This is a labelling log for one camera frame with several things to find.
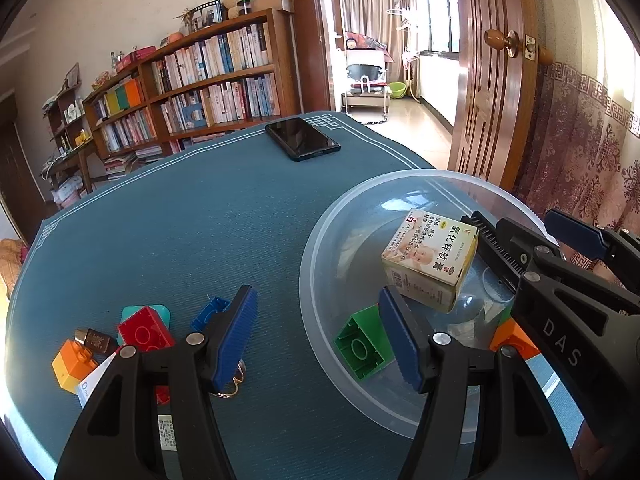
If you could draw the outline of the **small orange green block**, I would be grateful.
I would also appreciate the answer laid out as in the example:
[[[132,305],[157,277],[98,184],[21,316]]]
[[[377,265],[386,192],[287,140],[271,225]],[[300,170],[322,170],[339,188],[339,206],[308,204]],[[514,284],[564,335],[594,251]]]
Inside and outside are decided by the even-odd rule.
[[[495,330],[494,336],[491,338],[489,349],[493,352],[498,351],[502,346],[512,346],[523,357],[524,360],[529,360],[534,356],[538,356],[540,351],[530,340],[529,336],[524,333],[524,330],[518,325],[512,318],[512,307],[506,307],[500,314],[498,327]]]

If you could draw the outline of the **yellow ointment box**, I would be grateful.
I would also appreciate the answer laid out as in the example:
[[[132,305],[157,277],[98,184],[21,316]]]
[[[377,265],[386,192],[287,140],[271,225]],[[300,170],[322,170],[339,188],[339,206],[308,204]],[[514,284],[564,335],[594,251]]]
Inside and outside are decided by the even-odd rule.
[[[410,210],[382,251],[387,281],[401,295],[448,313],[472,266],[477,242],[475,226]]]

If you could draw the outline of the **yellow orange toy block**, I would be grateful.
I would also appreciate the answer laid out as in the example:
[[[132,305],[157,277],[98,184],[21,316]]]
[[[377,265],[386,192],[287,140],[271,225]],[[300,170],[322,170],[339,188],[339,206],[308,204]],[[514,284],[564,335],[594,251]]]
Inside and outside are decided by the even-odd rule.
[[[77,386],[98,367],[98,362],[90,350],[76,340],[66,339],[51,365],[58,385],[75,393]]]

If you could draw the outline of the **brown perfume bottle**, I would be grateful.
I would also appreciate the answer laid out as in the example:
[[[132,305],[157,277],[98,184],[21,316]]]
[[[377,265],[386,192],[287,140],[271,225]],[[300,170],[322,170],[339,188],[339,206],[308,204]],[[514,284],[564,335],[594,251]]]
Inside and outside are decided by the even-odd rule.
[[[78,344],[99,356],[110,356],[118,348],[117,341],[112,336],[93,328],[76,328],[74,339]]]

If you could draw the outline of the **red long toy block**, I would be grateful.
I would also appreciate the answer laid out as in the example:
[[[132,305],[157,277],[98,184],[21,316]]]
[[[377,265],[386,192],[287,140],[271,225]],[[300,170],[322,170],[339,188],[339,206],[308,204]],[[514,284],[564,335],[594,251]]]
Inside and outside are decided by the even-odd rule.
[[[160,315],[151,307],[141,307],[117,326],[123,344],[134,346],[141,352],[163,350],[175,344]]]

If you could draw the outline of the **teal dental floss case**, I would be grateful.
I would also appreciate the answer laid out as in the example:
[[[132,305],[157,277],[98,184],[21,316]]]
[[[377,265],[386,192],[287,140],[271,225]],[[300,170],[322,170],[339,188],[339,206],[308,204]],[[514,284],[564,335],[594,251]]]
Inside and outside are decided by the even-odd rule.
[[[169,328],[170,325],[170,312],[169,310],[163,306],[162,304],[151,304],[150,308],[154,310],[157,315],[160,317],[162,322],[164,323],[166,328]],[[131,318],[134,314],[142,309],[142,306],[129,306],[124,307],[122,309],[122,313],[120,314],[119,322],[125,322],[128,318]]]

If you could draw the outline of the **pink green toy block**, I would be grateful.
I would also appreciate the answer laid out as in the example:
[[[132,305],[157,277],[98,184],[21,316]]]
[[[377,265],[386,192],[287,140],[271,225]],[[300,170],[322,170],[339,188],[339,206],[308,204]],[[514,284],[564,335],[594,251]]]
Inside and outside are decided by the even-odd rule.
[[[334,346],[358,382],[376,374],[395,359],[378,304],[351,315],[335,336]]]

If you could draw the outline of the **gold metal ring puzzle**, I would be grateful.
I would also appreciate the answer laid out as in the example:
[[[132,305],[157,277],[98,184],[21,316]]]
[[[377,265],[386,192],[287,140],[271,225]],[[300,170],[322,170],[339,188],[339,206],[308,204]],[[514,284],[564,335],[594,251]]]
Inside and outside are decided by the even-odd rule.
[[[220,391],[214,391],[212,396],[216,396],[219,399],[231,399],[236,396],[240,391],[240,385],[245,382],[246,378],[246,365],[243,360],[239,360],[236,366],[235,372],[230,380],[227,382]]]

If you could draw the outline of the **blue toy block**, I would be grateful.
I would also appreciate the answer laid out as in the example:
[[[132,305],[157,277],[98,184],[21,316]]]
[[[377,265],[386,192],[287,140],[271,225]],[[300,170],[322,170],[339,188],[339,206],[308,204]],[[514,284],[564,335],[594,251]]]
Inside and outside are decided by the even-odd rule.
[[[229,307],[230,301],[220,297],[213,297],[201,308],[198,315],[192,320],[190,327],[192,332],[202,332],[205,330],[210,319],[218,313],[224,312]]]

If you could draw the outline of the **clear plastic bowl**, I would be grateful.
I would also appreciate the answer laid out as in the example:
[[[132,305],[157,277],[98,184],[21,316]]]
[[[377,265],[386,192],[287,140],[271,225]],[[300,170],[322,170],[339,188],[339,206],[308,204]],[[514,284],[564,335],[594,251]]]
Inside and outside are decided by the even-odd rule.
[[[542,235],[542,221],[522,202],[483,180],[433,169],[401,170],[364,181],[338,198],[318,220],[299,270],[300,313],[322,370],[363,416],[398,436],[416,433],[424,397],[401,377],[395,361],[361,382],[352,376],[334,338],[355,312],[376,304],[387,283],[381,255],[410,210],[459,220],[479,211],[509,218]]]

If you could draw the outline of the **pale green medicine box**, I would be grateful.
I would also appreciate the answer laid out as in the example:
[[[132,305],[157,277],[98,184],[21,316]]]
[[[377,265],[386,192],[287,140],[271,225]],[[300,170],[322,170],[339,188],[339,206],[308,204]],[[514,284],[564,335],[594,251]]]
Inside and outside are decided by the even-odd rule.
[[[160,435],[160,449],[167,452],[177,451],[177,441],[174,424],[169,414],[158,414],[158,434]]]

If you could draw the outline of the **white baby wash box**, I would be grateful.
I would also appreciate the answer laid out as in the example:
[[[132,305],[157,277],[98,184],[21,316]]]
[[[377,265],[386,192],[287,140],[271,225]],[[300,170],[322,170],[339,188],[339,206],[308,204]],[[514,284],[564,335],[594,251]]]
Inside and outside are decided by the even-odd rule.
[[[113,362],[116,353],[112,353],[108,356],[98,367],[93,370],[82,382],[80,382],[76,387],[76,394],[82,408],[87,404],[90,396],[92,395],[94,389],[100,382],[102,376]]]

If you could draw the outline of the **wooden door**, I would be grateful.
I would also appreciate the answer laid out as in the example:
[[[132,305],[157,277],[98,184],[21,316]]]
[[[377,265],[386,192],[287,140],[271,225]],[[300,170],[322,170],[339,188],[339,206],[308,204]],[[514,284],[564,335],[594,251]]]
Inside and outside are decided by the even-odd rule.
[[[459,93],[448,168],[511,191],[532,120],[535,0],[458,0]]]

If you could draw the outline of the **rolling cart with basin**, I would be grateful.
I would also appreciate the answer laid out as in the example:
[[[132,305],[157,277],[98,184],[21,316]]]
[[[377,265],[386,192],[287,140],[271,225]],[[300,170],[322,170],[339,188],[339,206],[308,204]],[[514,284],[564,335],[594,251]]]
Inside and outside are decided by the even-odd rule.
[[[346,87],[343,108],[379,108],[386,117],[390,108],[390,87],[386,76],[386,57],[382,50],[352,49],[346,52]]]

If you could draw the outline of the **black smartphone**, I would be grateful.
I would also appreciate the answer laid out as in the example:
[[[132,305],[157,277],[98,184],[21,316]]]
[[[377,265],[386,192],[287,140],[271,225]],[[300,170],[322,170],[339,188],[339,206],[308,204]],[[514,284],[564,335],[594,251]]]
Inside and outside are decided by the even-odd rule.
[[[265,125],[268,136],[294,162],[338,152],[341,145],[303,118],[292,117]]]

